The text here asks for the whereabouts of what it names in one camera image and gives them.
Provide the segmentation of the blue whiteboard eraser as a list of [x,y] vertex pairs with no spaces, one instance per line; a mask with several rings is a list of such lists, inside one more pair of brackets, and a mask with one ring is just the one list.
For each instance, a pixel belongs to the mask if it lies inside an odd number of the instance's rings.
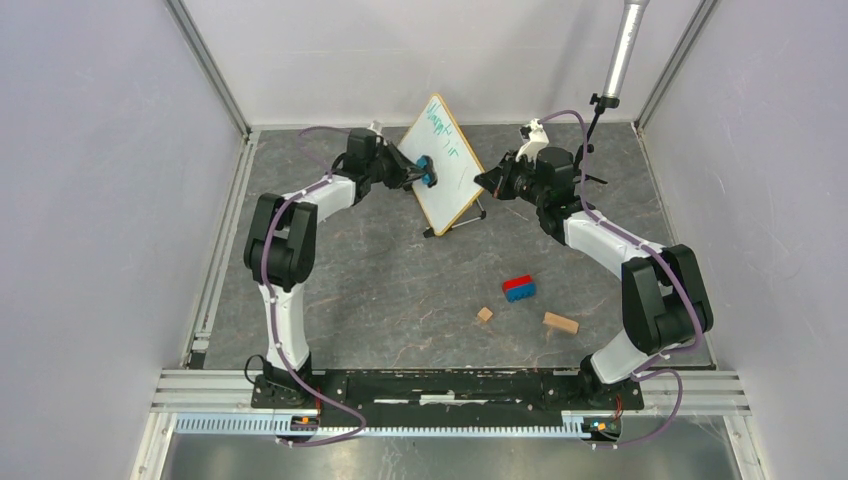
[[417,161],[416,166],[422,170],[420,181],[427,187],[432,188],[438,182],[438,177],[435,171],[435,162],[428,155],[422,155]]

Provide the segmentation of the small wood-framed whiteboard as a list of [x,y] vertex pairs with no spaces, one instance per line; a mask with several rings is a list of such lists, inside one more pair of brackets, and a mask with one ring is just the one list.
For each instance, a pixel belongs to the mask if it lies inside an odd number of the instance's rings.
[[421,180],[412,191],[434,236],[446,234],[477,202],[483,188],[474,178],[483,166],[443,97],[434,93],[401,137],[398,148],[407,158],[433,161],[436,185]]

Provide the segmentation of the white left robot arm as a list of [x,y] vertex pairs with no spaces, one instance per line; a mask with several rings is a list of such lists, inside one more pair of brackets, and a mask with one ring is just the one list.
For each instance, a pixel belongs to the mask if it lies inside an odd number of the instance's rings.
[[317,182],[287,195],[259,197],[243,261],[262,294],[268,328],[263,376],[290,407],[314,394],[305,335],[304,284],[314,268],[319,224],[361,202],[375,184],[410,189],[436,185],[435,162],[410,159],[374,128],[346,132],[345,150]]

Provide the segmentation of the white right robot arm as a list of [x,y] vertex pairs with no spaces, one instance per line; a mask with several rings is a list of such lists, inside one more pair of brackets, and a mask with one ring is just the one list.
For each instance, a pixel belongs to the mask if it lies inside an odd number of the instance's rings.
[[662,246],[611,222],[579,195],[585,176],[573,155],[558,147],[528,159],[507,152],[475,183],[499,200],[532,204],[542,230],[579,251],[620,281],[622,329],[581,362],[577,392],[591,408],[612,401],[618,387],[642,379],[674,351],[690,351],[714,325],[709,297],[694,251]]

